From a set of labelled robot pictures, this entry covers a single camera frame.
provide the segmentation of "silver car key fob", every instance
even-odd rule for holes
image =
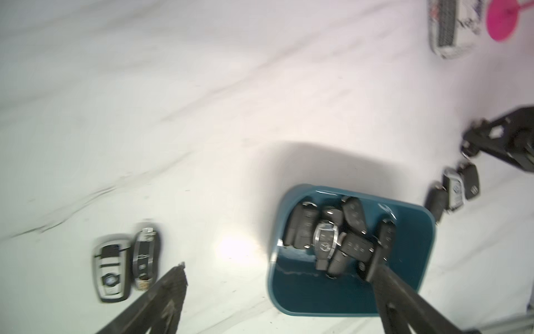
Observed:
[[[358,261],[369,261],[373,254],[373,244],[355,233],[347,233],[340,251]]]
[[[345,272],[345,269],[349,265],[351,257],[340,251],[339,249],[335,250],[328,269],[326,270],[326,276],[329,278],[337,278]]]
[[[323,219],[333,222],[337,228],[343,226],[343,211],[333,206],[325,206],[322,212]]]
[[[130,240],[118,239],[100,244],[93,253],[93,273],[102,302],[118,302],[130,296]]]
[[[319,218],[319,208],[316,204],[306,201],[302,205],[302,216],[293,242],[293,247],[299,250],[311,247],[315,223]]]
[[[328,220],[321,220],[313,234],[313,250],[315,251],[315,269],[326,270],[328,260],[332,257],[337,243],[337,226]]]
[[[345,220],[353,232],[362,234],[367,233],[367,224],[365,223],[365,213],[362,202],[356,198],[349,198],[343,203],[343,214]]]
[[[464,182],[460,174],[452,168],[443,171],[443,187],[449,194],[447,210],[455,212],[464,205]]]
[[[144,228],[137,234],[133,247],[133,282],[137,289],[146,291],[158,279],[160,235],[151,227]]]

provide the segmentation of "car key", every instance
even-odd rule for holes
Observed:
[[[427,199],[425,201],[425,208],[430,211],[436,224],[439,223],[443,215],[443,211],[447,209],[449,205],[449,194],[445,187],[441,184],[432,187],[428,192]]]
[[[98,297],[102,302],[126,300],[131,290],[130,240],[105,242],[93,252],[93,274]]]
[[[315,269],[326,270],[328,260],[332,257],[337,242],[337,226],[328,220],[321,220],[313,234],[313,249],[315,250]]]
[[[464,181],[464,192],[467,200],[472,200],[480,194],[480,181],[476,166],[471,162],[463,162],[458,168],[458,174]]]
[[[449,201],[447,210],[455,212],[464,205],[464,182],[460,174],[452,168],[443,171],[443,187],[447,189]]]
[[[340,250],[358,261],[368,261],[373,254],[373,244],[354,233],[347,233]]]
[[[151,227],[141,230],[133,244],[132,273],[137,289],[146,291],[158,279],[161,239]]]
[[[393,248],[393,243],[395,242],[397,227],[391,219],[384,219],[378,223],[378,232],[376,237],[380,246],[383,248],[382,257],[387,261],[391,249]]]
[[[293,243],[295,242],[295,235],[297,233],[297,228],[299,228],[299,224],[302,218],[302,213],[304,211],[304,206],[302,203],[298,203],[293,208],[293,211],[291,212],[291,217],[289,218],[289,221],[287,222],[286,232],[284,233],[283,243],[284,246],[293,246]]]
[[[295,242],[293,243],[293,247],[299,250],[310,248],[313,231],[315,230],[315,221],[319,217],[319,209],[316,204],[306,201],[302,205],[304,206],[302,216],[295,234]]]
[[[353,232],[362,234],[367,233],[364,208],[362,202],[358,198],[352,197],[343,203],[343,214],[345,215],[347,224]]]
[[[337,228],[340,228],[343,226],[343,211],[333,206],[325,206],[323,208],[323,219],[333,222]]]
[[[326,276],[328,278],[336,279],[338,276],[345,272],[345,269],[349,265],[351,257],[340,251],[335,250],[328,269],[326,270]]]

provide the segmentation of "teal bin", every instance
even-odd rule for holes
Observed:
[[[278,208],[269,261],[268,289],[281,312],[299,316],[377,316],[371,285],[350,263],[346,273],[326,277],[315,270],[312,249],[284,247],[281,239],[293,207],[303,199],[319,206],[339,204],[341,197],[358,197],[370,231],[385,216],[396,219],[397,235],[388,265],[416,291],[419,289],[434,243],[435,220],[424,207],[348,190],[303,184],[286,193]]]

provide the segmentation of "black metal bracket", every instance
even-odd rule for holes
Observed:
[[[518,108],[464,133],[461,152],[474,157],[486,152],[525,172],[534,172],[534,106]]]
[[[174,334],[187,291],[182,263],[170,269],[98,334]]]

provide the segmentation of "key fob pile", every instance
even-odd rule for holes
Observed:
[[[439,223],[444,211],[454,213],[480,194],[480,181],[476,166],[470,161],[462,162],[457,170],[445,168],[442,184],[432,187],[425,200],[425,208]]]
[[[287,221],[282,238],[285,247],[313,252],[315,269],[337,278],[352,262],[369,264],[376,249],[385,261],[395,242],[395,224],[391,219],[377,223],[375,233],[369,233],[362,201],[344,197],[339,206],[319,207],[311,201],[298,203]]]

